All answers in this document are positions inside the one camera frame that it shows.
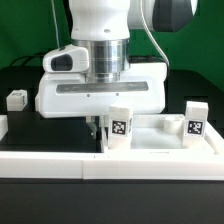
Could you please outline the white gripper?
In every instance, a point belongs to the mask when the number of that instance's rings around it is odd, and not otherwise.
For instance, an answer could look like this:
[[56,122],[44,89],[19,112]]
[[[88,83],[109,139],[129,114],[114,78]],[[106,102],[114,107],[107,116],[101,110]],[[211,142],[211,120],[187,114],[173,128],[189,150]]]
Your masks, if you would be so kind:
[[100,139],[98,118],[109,114],[115,102],[133,106],[135,114],[158,114],[165,108],[166,64],[133,63],[118,81],[87,82],[81,73],[45,73],[35,98],[44,118],[86,117],[95,140]]

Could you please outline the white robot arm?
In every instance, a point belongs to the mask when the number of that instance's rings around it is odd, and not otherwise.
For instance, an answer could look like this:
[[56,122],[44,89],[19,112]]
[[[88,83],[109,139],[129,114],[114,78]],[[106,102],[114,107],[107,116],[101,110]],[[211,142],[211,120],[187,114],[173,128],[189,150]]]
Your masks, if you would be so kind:
[[177,32],[193,19],[198,0],[69,0],[71,43],[47,53],[35,99],[45,118],[94,119],[115,102],[136,114],[165,108],[164,81],[169,61],[129,59],[133,29]]

